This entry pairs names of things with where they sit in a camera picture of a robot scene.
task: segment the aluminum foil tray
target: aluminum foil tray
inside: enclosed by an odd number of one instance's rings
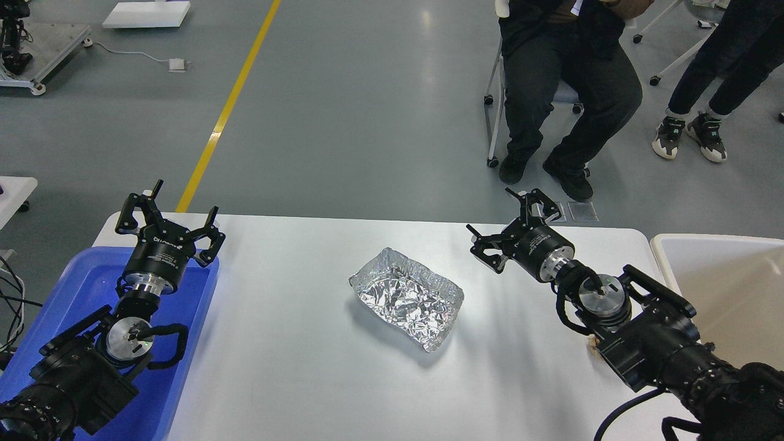
[[[348,282],[362,303],[426,352],[441,346],[463,304],[463,290],[455,283],[391,248],[384,248]]]

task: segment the metal cart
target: metal cart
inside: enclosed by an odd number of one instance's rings
[[[25,23],[33,42],[24,42],[22,52],[30,53],[33,60],[22,75],[8,72],[0,64],[0,87],[27,87],[35,95],[46,92],[41,81],[80,44],[93,45],[89,39],[90,26],[86,24]]]

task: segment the person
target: person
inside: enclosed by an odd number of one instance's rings
[[[707,108],[686,124],[697,100],[716,77],[737,67],[710,98]],[[784,63],[784,1],[732,0],[721,23],[689,64],[670,97],[666,116],[656,130],[653,151],[675,159],[684,129],[712,162],[727,160],[719,136],[721,121]]]
[[[653,0],[510,0],[499,18],[506,70],[508,156],[501,181],[515,184],[542,143],[539,132],[554,109],[563,78],[579,94],[584,113],[553,149],[543,168],[572,199],[593,196],[586,163],[640,107],[637,73],[618,38],[624,20],[642,14]]]

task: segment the white table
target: white table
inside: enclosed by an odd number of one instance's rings
[[[190,228],[205,219],[164,215]],[[134,244],[114,233],[116,218],[94,246]],[[469,253],[464,224],[217,220],[227,234],[218,284],[169,441],[590,440],[634,396],[585,337],[561,325],[547,285],[512,262],[496,275]],[[631,263],[661,280],[638,231],[557,230],[599,272]],[[455,329],[432,354],[375,317],[348,284],[385,246],[465,291]],[[693,419],[665,395],[624,414],[604,439],[660,441],[669,415]]]
[[[5,223],[37,186],[38,181],[34,177],[0,176],[0,187],[3,190],[0,195],[0,228],[5,227]]]

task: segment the blue plastic bin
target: blue plastic bin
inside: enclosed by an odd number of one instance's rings
[[[38,350],[47,341],[105,304],[114,308],[118,301],[114,287],[131,251],[132,248],[96,246],[71,259],[0,377],[0,402],[13,398],[32,383],[30,369],[41,361]],[[160,309],[153,315],[154,326],[188,326],[188,345],[182,361],[166,370],[142,372],[133,382],[139,395],[94,436],[77,429],[76,440],[162,441],[166,437],[212,300],[218,265],[215,261],[201,268],[191,261],[177,292],[163,296]],[[156,338],[153,360],[171,358],[175,348],[175,335]]]

